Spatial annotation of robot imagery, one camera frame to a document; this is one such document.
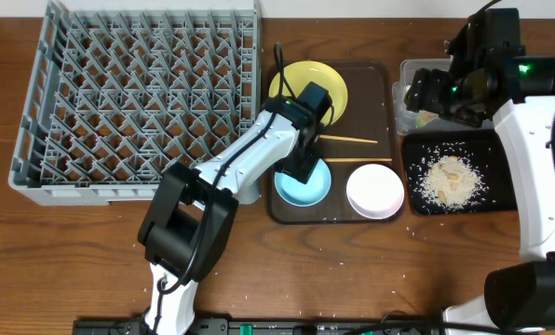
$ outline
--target chopsticks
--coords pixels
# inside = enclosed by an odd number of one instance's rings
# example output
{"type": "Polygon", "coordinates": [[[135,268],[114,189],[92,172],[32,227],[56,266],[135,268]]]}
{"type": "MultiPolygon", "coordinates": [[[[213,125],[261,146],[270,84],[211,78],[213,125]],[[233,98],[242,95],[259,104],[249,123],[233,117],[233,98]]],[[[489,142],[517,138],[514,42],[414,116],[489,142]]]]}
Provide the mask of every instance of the chopsticks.
{"type": "Polygon", "coordinates": [[[320,135],[319,138],[324,140],[354,141],[354,142],[373,143],[373,144],[377,144],[379,142],[374,140],[366,140],[366,139],[350,138],[346,136],[334,136],[334,135],[320,135]]]}

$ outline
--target yellow bowl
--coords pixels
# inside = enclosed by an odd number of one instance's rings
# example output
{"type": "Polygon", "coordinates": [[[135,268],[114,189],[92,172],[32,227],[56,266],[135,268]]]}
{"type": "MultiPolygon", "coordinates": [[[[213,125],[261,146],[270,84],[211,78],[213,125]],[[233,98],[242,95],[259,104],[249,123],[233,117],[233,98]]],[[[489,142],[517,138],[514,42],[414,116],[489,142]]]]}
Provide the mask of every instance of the yellow bowl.
{"type": "MultiPolygon", "coordinates": [[[[345,86],[345,81],[342,76],[337,73],[332,67],[325,65],[318,61],[304,60],[298,61],[293,64],[286,66],[284,69],[284,76],[288,80],[288,84],[292,88],[292,91],[296,96],[298,96],[306,85],[310,82],[327,89],[332,97],[333,103],[333,121],[332,124],[337,121],[344,113],[345,106],[348,103],[348,89],[345,86]]],[[[275,97],[279,91],[279,74],[276,74],[274,79],[271,81],[269,86],[269,96],[275,97]]],[[[282,94],[290,96],[290,92],[284,85],[282,89],[282,94]]],[[[323,125],[327,125],[330,122],[330,117],[332,114],[332,109],[325,113],[325,116],[321,119],[323,125]]]]}

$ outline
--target plastic container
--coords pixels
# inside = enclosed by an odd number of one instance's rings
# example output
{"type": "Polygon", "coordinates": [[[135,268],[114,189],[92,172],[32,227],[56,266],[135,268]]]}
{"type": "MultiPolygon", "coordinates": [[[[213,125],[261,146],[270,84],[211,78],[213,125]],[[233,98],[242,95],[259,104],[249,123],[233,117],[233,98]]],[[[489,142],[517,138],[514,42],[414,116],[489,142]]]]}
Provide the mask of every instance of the plastic container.
{"type": "Polygon", "coordinates": [[[150,200],[250,128],[260,108],[260,16],[69,12],[50,2],[8,183],[44,206],[150,200]]]}
{"type": "Polygon", "coordinates": [[[399,67],[399,82],[394,83],[392,87],[394,109],[396,113],[396,130],[399,135],[406,136],[417,132],[462,131],[493,128],[493,121],[490,120],[482,122],[482,127],[475,128],[451,121],[441,120],[434,114],[431,116],[435,116],[435,119],[425,124],[421,124],[418,120],[418,113],[411,112],[406,109],[406,104],[404,103],[406,87],[412,84],[416,71],[422,68],[448,71],[451,63],[451,59],[405,60],[401,63],[401,66],[399,67]]]}

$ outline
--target robotic arm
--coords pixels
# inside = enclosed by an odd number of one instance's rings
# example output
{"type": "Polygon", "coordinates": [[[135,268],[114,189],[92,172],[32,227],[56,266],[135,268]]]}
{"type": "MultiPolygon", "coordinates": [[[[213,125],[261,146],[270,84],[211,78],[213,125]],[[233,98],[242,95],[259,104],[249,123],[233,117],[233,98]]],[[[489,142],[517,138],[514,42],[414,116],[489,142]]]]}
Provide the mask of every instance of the robotic arm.
{"type": "Polygon", "coordinates": [[[555,328],[555,59],[525,55],[515,8],[479,11],[447,47],[449,72],[417,71],[406,105],[474,127],[493,120],[508,157],[524,263],[489,274],[484,296],[447,309],[443,319],[555,328]]]}
{"type": "Polygon", "coordinates": [[[189,329],[197,283],[220,259],[238,204],[251,204],[261,196],[258,179],[270,167],[308,182],[318,161],[313,146],[322,131],[319,120],[331,105],[327,90],[313,82],[298,98],[270,98],[254,126],[221,154],[193,169],[175,164],[168,170],[138,237],[154,278],[152,308],[145,316],[149,329],[164,335],[182,335],[189,329]],[[210,207],[204,233],[203,223],[180,203],[210,207]],[[198,257],[193,257],[197,248],[198,257]],[[176,288],[163,295],[163,304],[158,283],[176,288]]]}

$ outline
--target wooden chopstick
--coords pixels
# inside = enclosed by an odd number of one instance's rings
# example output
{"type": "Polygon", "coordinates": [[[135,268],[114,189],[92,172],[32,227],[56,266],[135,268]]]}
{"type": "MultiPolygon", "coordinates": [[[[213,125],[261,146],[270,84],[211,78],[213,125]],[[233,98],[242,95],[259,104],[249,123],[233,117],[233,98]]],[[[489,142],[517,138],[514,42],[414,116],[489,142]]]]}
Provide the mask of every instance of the wooden chopstick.
{"type": "Polygon", "coordinates": [[[379,141],[374,141],[374,140],[349,138],[349,137],[346,137],[346,136],[334,136],[334,135],[320,135],[319,138],[320,139],[325,139],[325,140],[355,141],[355,142],[361,142],[361,143],[374,143],[374,144],[377,144],[379,142],[379,141]]]}
{"type": "Polygon", "coordinates": [[[326,163],[391,162],[391,158],[323,158],[326,163]]]}

